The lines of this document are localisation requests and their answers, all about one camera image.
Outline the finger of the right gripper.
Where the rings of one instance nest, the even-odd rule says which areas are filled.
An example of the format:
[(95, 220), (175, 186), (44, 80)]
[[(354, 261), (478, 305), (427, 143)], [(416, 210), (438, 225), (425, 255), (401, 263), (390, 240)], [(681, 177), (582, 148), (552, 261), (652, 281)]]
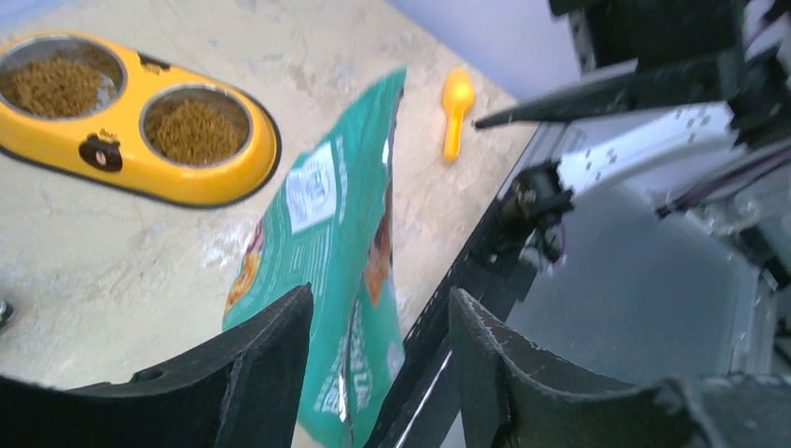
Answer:
[(567, 123), (654, 108), (726, 101), (741, 90), (741, 53), (717, 52), (561, 89), (494, 112), (475, 120), (473, 125), (482, 130), (518, 121)]

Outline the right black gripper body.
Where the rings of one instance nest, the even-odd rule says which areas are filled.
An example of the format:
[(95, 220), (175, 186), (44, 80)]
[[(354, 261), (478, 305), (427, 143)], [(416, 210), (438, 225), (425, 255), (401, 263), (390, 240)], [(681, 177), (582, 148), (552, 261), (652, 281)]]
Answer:
[(568, 18), (584, 70), (635, 61), (633, 73), (717, 52), (742, 55), (742, 90), (725, 102), (738, 123), (761, 124), (790, 107), (778, 48), (748, 56), (744, 1), (552, 1)]

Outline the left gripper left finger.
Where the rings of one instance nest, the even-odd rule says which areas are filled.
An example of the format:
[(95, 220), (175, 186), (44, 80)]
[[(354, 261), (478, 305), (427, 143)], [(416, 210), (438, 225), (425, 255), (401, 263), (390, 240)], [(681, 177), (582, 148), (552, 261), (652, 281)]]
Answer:
[(5, 447), (287, 447), (309, 353), (313, 297), (261, 312), (124, 384), (58, 390), (1, 381)]

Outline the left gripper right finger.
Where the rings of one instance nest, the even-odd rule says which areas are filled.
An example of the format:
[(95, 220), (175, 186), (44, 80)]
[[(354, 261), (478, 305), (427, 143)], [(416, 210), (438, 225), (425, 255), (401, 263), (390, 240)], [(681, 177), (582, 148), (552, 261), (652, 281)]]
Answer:
[(524, 339), (468, 292), (449, 298), (469, 447), (786, 447), (786, 375), (631, 385)]

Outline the green dog food bag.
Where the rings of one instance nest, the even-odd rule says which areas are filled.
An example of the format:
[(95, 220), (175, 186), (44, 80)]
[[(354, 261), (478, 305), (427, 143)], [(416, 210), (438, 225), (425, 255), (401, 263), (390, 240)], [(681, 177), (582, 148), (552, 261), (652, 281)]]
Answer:
[(298, 421), (362, 447), (405, 359), (393, 278), (392, 150), (406, 70), (371, 84), (286, 174), (232, 284), (223, 329), (297, 285), (313, 318)]

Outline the yellow plastic scoop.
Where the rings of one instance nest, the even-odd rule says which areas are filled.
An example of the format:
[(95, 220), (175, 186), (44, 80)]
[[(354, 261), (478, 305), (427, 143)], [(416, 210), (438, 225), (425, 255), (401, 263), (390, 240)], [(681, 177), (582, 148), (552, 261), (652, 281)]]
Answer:
[(447, 162), (456, 161), (460, 155), (463, 124), (476, 97), (477, 92), (468, 72), (463, 67), (451, 70), (441, 93), (441, 106), (446, 114), (442, 156)]

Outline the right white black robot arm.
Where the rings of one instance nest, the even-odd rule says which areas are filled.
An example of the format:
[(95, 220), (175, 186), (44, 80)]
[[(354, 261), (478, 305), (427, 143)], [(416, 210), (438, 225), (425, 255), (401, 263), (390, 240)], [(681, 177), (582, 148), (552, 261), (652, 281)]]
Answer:
[(666, 217), (741, 189), (790, 159), (790, 62), (779, 45), (750, 46), (790, 5), (751, 16), (745, 1), (553, 1), (565, 17), (579, 66), (590, 72), (635, 62), (630, 73), (565, 88), (477, 119), (479, 130), (516, 122), (568, 124), (658, 109), (661, 116), (578, 152), (516, 173), (475, 257), (502, 269), (526, 257), (538, 270), (562, 258), (563, 216), (591, 192), (673, 161), (733, 148), (732, 165), (703, 172), (656, 208)]

